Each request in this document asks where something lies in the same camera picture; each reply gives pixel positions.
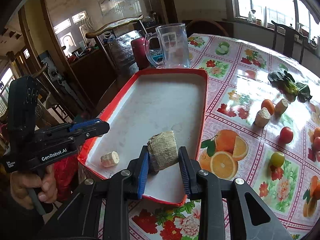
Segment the person's left hand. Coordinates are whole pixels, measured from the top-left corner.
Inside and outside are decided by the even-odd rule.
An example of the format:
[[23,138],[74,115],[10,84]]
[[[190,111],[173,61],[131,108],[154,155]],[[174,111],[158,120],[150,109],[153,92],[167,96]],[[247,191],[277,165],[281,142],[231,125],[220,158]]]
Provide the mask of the person's left hand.
[[34,208],[33,201],[29,196],[28,189],[39,188],[37,194],[39,201],[43,203],[54,203],[57,199],[56,180],[54,177],[54,165],[46,167],[46,174],[41,179],[36,174],[24,174],[13,172],[10,175],[10,193],[12,198],[27,210]]

